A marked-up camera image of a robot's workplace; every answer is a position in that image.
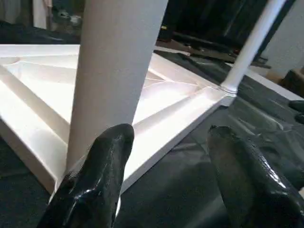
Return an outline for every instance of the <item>white wall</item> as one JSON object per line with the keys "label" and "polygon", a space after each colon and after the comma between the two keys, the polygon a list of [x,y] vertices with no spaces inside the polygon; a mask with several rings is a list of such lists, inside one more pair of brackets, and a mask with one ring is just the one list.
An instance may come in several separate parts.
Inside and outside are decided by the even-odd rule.
{"label": "white wall", "polygon": [[294,3],[263,56],[281,77],[290,69],[304,66],[304,0]]}

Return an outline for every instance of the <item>white pipe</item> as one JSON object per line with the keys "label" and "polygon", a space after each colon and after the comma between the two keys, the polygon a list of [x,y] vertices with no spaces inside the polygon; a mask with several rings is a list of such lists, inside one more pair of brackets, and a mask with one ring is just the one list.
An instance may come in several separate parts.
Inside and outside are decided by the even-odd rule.
{"label": "white pipe", "polygon": [[48,11],[45,2],[42,0],[33,0],[33,18],[34,27],[46,29]]}
{"label": "white pipe", "polygon": [[86,1],[67,169],[105,129],[132,124],[167,1]]}
{"label": "white pipe", "polygon": [[262,15],[257,21],[248,40],[238,55],[233,68],[230,70],[221,88],[231,94],[236,94],[238,85],[243,79],[247,68],[250,66],[273,22],[279,14],[286,0],[269,0]]}

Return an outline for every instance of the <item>white painted surface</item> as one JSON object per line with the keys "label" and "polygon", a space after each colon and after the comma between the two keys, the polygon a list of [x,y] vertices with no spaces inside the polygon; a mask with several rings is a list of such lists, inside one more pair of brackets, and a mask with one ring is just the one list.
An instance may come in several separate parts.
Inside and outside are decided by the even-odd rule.
{"label": "white painted surface", "polygon": [[47,28],[47,5],[44,0],[33,0],[34,27]]}
{"label": "white painted surface", "polygon": [[[63,47],[62,53],[71,53],[70,47]],[[20,56],[0,58],[0,82],[5,88],[0,92],[0,105],[5,104],[0,110],[0,132],[52,192],[65,169],[72,104],[67,94],[73,90],[66,89],[74,87],[77,56],[43,57],[38,52],[35,57],[22,48]],[[135,141],[122,191],[203,118],[232,99],[209,81],[153,55],[133,121]]]}
{"label": "white painted surface", "polygon": [[189,52],[180,51],[180,50],[175,50],[175,49],[170,49],[170,48],[166,48],[166,47],[155,46],[154,50],[165,51],[165,52],[170,52],[170,53],[181,53],[181,54],[183,54],[183,55],[190,56],[190,53],[189,53]]}
{"label": "white painted surface", "polygon": [[2,57],[78,55],[80,45],[0,45]]}
{"label": "white painted surface", "polygon": [[304,188],[299,191],[300,195],[304,198]]}
{"label": "white painted surface", "polygon": [[296,0],[263,52],[267,64],[282,78],[304,66],[304,0]]}

